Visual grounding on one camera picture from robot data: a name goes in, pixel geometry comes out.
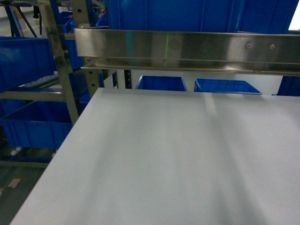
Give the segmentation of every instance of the concrete floor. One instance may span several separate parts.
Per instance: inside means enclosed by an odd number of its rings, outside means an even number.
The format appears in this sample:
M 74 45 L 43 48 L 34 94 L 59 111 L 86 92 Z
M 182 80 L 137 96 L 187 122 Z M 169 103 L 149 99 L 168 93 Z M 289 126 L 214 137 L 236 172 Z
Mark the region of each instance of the concrete floor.
M 0 225 L 8 225 L 37 183 L 45 169 L 0 166 L 0 188 L 5 191 L 0 197 Z M 16 188 L 8 185 L 15 177 L 22 177 Z
M 42 35 L 39 34 L 39 20 L 35 20 L 33 18 L 33 13 L 28 12 L 25 14 L 26 19 L 28 20 L 29 24 L 32 26 L 33 30 L 35 31 L 36 35 L 39 38 L 46 38 L 46 31 L 43 27 L 42 29 Z M 31 33 L 29 27 L 25 23 L 23 19 L 19 19 L 24 36 L 27 38 L 34 38 L 33 34 Z M 11 32 L 10 32 L 10 25 L 9 25 L 9 20 L 8 19 L 1 19 L 0 21 L 0 36 L 5 36 L 5 37 L 11 37 Z

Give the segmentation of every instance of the blue storage crate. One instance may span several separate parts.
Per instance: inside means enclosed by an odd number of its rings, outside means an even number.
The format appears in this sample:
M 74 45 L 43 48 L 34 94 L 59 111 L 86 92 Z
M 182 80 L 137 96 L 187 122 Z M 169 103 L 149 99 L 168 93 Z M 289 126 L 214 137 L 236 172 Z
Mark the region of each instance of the blue storage crate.
M 71 21 L 73 20 L 72 12 L 61 12 L 60 13 L 60 23 L 64 30 L 64 33 L 69 33 L 71 31 Z
M 0 117 L 12 113 L 25 105 L 23 100 L 0 99 Z
M 74 29 L 76 28 L 75 21 L 72 20 L 70 25 L 71 25 L 71 33 L 74 33 Z
M 67 50 L 69 52 L 70 61 L 73 69 L 77 69 L 83 66 L 83 59 L 77 54 L 75 39 L 66 39 Z
M 247 0 L 241 31 L 287 34 L 299 0 Z
M 141 76 L 136 89 L 187 91 L 179 76 Z
M 107 0 L 110 29 L 237 32 L 245 0 Z
M 282 78 L 277 95 L 300 96 L 300 77 L 284 76 Z
M 89 102 L 89 101 L 90 101 L 90 94 L 89 93 L 86 93 L 85 95 L 83 95 L 80 98 L 80 102 Z
M 194 92 L 255 94 L 261 92 L 246 81 L 196 79 Z
M 107 26 L 107 18 L 106 13 L 102 15 L 100 20 L 96 23 L 96 27 L 106 27 Z
M 56 66 L 46 38 L 0 38 L 0 92 L 47 75 Z
M 72 128 L 64 102 L 32 102 L 0 121 L 9 146 L 56 149 Z

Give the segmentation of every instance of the metal beam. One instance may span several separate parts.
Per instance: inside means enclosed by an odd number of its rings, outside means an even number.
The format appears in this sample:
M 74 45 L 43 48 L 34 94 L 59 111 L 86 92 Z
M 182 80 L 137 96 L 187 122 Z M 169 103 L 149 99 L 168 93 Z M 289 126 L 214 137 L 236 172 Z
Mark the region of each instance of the metal beam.
M 60 84 L 63 88 L 64 97 L 70 114 L 72 124 L 75 124 L 81 112 L 79 101 L 75 101 L 69 74 L 73 72 L 66 40 L 63 29 L 57 24 L 53 15 L 53 11 L 57 12 L 57 5 L 53 1 L 38 0 L 39 9 L 42 14 L 44 27 L 51 45 L 54 61 L 60 78 Z
M 71 0 L 71 5 L 77 28 L 90 28 L 96 25 L 92 0 Z M 99 87 L 99 74 L 97 70 L 87 70 L 85 74 L 90 97 L 92 97 Z
M 88 28 L 96 25 L 92 0 L 71 0 L 71 6 L 77 28 Z
M 0 166 L 46 168 L 48 165 L 49 165 L 48 163 L 30 163 L 30 162 L 0 161 Z
M 0 99 L 20 99 L 20 100 L 32 100 L 32 101 L 52 101 L 52 102 L 64 102 L 65 97 L 61 91 L 54 91 L 48 89 L 48 91 L 5 91 L 0 93 Z
M 15 8 L 12 5 L 5 5 L 4 8 L 6 10 L 11 28 L 14 31 L 15 36 L 16 37 L 24 37 L 18 16 L 15 13 Z
M 75 31 L 83 68 L 300 75 L 300 36 L 140 30 Z

